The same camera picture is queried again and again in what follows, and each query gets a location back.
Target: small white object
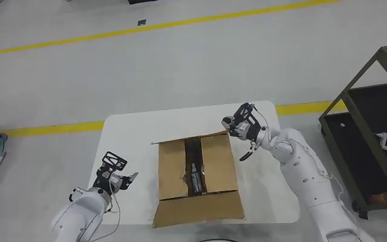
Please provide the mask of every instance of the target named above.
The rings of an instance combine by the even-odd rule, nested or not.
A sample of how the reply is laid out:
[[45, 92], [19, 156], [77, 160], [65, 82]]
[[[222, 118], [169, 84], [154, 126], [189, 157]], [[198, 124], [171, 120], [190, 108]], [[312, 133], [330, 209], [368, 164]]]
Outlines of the small white object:
[[380, 146], [382, 149], [387, 151], [387, 133], [381, 132], [380, 134], [376, 134], [376, 136], [380, 138]]

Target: black object on floor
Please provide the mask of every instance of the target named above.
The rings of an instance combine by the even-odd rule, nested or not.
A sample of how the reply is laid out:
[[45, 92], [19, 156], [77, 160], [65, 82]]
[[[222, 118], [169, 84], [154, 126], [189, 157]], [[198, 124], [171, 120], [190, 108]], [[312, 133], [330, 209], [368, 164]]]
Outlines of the black object on floor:
[[155, 2], [157, 0], [128, 0], [129, 4], [140, 4], [142, 2]]
[[137, 26], [145, 25], [146, 24], [146, 19], [139, 20], [137, 23]]

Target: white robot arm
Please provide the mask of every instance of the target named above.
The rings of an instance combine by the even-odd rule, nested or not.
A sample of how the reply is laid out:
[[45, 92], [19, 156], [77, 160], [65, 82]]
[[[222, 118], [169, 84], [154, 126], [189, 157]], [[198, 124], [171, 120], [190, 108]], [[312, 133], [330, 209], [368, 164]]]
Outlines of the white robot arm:
[[[111, 210], [111, 208], [107, 209], [112, 202], [111, 196], [115, 198], [119, 190], [128, 189], [138, 174], [125, 177], [114, 173], [122, 171], [126, 164], [126, 160], [111, 152], [105, 154], [92, 188], [87, 191], [82, 188], [74, 189], [69, 196], [71, 203], [65, 206], [51, 222], [52, 230], [58, 234], [56, 242], [90, 241], [101, 224], [104, 213]], [[74, 192], [80, 193], [81, 196], [73, 201]]]
[[318, 241], [374, 242], [354, 224], [344, 204], [336, 198], [330, 181], [332, 177], [302, 134], [295, 129], [283, 129], [271, 138], [269, 127], [258, 123], [252, 115], [253, 110], [256, 110], [254, 104], [245, 103], [234, 116], [222, 121], [231, 136], [250, 141], [250, 149], [240, 161], [250, 157], [259, 146], [271, 152], [280, 162], [290, 189], [310, 213], [320, 233]]

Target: cable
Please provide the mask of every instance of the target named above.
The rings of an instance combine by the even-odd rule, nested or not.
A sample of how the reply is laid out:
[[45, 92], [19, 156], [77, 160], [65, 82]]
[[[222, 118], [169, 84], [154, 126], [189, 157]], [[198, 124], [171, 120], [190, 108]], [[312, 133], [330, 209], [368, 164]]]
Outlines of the cable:
[[[254, 106], [254, 109], [255, 109], [255, 111], [256, 111], [256, 112], [257, 112], [257, 113], [265, 120], [266, 127], [267, 127], [267, 131], [268, 131], [268, 133], [269, 133], [270, 136], [271, 136], [271, 133], [270, 133], [270, 127], [268, 126], [268, 122], [267, 122], [265, 116], [263, 116], [263, 115], [258, 111], [258, 109], [255, 108], [255, 106]], [[269, 135], [268, 135], [268, 136], [267, 136], [267, 143], [268, 143], [269, 146], [270, 146], [270, 142], [271, 142], [271, 140], [269, 139]]]
[[95, 240], [92, 240], [91, 242], [94, 242], [94, 241], [97, 241], [97, 240], [100, 240], [100, 239], [102, 239], [102, 238], [106, 238], [107, 236], [112, 235], [115, 231], [117, 231], [117, 229], [118, 229], [119, 226], [120, 226], [120, 220], [121, 220], [121, 208], [120, 208], [119, 202], [118, 202], [118, 200], [117, 200], [117, 197], [115, 197], [115, 193], [113, 193], [113, 190], [112, 190], [112, 188], [111, 188], [111, 178], [112, 178], [112, 177], [113, 177], [113, 174], [111, 174], [111, 175], [110, 175], [110, 178], [109, 178], [109, 187], [110, 187], [110, 192], [112, 193], [112, 195], [113, 195], [113, 197], [114, 197], [114, 200], [115, 200], [115, 203], [117, 204], [117, 207], [118, 207], [118, 209], [119, 209], [119, 220], [118, 220], [118, 222], [117, 222], [117, 226], [115, 227], [115, 229], [114, 229], [111, 233], [109, 233], [109, 234], [107, 234], [107, 235], [104, 235], [104, 236], [102, 236], [102, 237], [96, 238]]
[[355, 234], [356, 238], [355, 238], [355, 241], [357, 241], [357, 239], [359, 239], [361, 241], [361, 239], [358, 236], [359, 230], [360, 230], [360, 224], [357, 221], [357, 219], [355, 218], [355, 216], [345, 207], [343, 200], [341, 200], [341, 198], [340, 198], [340, 196], [344, 193], [344, 188], [343, 188], [343, 186], [340, 184], [340, 182], [338, 181], [338, 179], [334, 175], [332, 175], [332, 177], [336, 180], [337, 184], [339, 184], [340, 189], [341, 189], [341, 191], [339, 192], [339, 195], [337, 195], [337, 200], [341, 202], [343, 209], [345, 210], [345, 212], [347, 212], [350, 215], [350, 217], [352, 218], [352, 221], [356, 225], [356, 234]]

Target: box flap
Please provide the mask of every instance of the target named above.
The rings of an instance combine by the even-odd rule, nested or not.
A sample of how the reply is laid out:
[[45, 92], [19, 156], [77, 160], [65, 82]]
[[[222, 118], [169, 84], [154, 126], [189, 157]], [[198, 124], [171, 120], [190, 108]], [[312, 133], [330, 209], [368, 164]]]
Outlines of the box flap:
[[207, 192], [238, 190], [229, 136], [202, 138], [201, 150]]
[[244, 217], [238, 191], [159, 202], [153, 227]]
[[[228, 132], [225, 130], [225, 131], [215, 132], [215, 133], [211, 133], [211, 134], [203, 134], [203, 135], [200, 135], [200, 136], [183, 137], [183, 138], [180, 138], [180, 139], [173, 139], [173, 140], [186, 140], [186, 139], [194, 138], [194, 137], [204, 138], [204, 137], [210, 137], [210, 136], [217, 136], [219, 134], [228, 134]], [[161, 141], [157, 141], [157, 142], [152, 142], [151, 145], [171, 142], [173, 140], [161, 140]]]
[[162, 143], [158, 147], [159, 199], [184, 197], [188, 194], [183, 177], [186, 172], [184, 140]]

